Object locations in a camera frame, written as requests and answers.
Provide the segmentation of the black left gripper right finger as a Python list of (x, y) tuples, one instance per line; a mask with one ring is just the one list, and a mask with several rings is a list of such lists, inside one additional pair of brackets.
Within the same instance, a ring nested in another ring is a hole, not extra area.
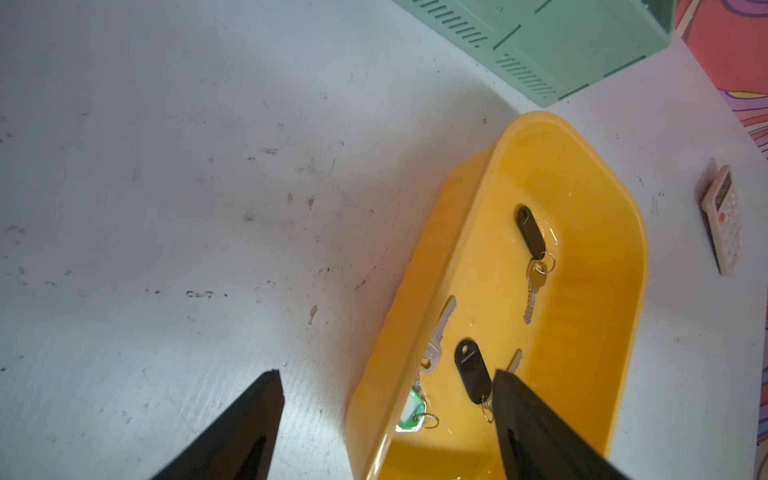
[(508, 479), (623, 479), (516, 375), (498, 370), (493, 411)]

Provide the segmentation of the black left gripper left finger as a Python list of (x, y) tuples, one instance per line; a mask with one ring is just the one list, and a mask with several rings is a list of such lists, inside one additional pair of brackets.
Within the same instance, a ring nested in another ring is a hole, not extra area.
[(267, 478), (284, 403), (280, 372), (264, 372), (154, 477)]

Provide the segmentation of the yellow plastic storage box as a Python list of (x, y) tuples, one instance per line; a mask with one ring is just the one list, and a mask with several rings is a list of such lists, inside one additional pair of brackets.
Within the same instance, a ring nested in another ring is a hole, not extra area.
[[(526, 325), (528, 206), (556, 268)], [(446, 179), (383, 322), (345, 420), (357, 479), (501, 479), (495, 427), (454, 362), (473, 339), (600, 454), (612, 445), (648, 276), (644, 220), (628, 189), (579, 133), (548, 112), (513, 121)], [(442, 358), (421, 376), (434, 429), (395, 426), (449, 296)]]

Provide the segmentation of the key with black tag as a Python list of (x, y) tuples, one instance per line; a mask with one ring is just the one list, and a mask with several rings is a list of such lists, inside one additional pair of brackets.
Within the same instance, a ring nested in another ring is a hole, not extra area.
[[(523, 352), (518, 349), (504, 372), (520, 380), (516, 370), (522, 358)], [(478, 344), (471, 338), (462, 339), (456, 347), (454, 362), (469, 400), (480, 408), (486, 422), (493, 423), (495, 420), (493, 381)], [(508, 413), (514, 414), (511, 418), (517, 423), (520, 423), (521, 418), (525, 419), (525, 411), (521, 410), (519, 405), (513, 404), (511, 400), (501, 402), (501, 406), (505, 407)]]
[(530, 253), (530, 260), (526, 267), (528, 293), (523, 314), (525, 324), (530, 325), (534, 317), (539, 291), (556, 268), (556, 257), (548, 251), (541, 229), (528, 206), (520, 205), (517, 208), (515, 220)]

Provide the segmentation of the key with green white tag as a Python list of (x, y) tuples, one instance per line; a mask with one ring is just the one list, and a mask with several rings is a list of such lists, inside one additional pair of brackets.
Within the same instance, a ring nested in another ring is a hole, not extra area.
[(434, 429), (439, 425), (437, 416), (429, 412), (428, 401), (421, 385), (421, 376), (432, 373), (442, 358), (442, 339), (446, 326), (457, 308), (455, 296), (449, 296), (429, 339), (426, 351), (419, 364), (419, 372), (409, 391), (405, 406), (395, 431), (415, 433), (422, 429)]

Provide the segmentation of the pink calculator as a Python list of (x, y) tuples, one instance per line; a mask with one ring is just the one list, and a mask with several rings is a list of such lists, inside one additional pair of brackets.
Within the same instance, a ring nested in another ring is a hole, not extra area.
[(710, 183), (701, 208), (706, 215), (718, 269), (731, 277), (742, 252), (742, 223), (730, 165), (722, 166)]

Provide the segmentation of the green file organizer rack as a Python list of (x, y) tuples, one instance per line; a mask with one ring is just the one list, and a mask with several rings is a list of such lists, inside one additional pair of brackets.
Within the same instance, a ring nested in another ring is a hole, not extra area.
[(540, 107), (668, 47), (676, 4), (401, 0), (399, 6)]

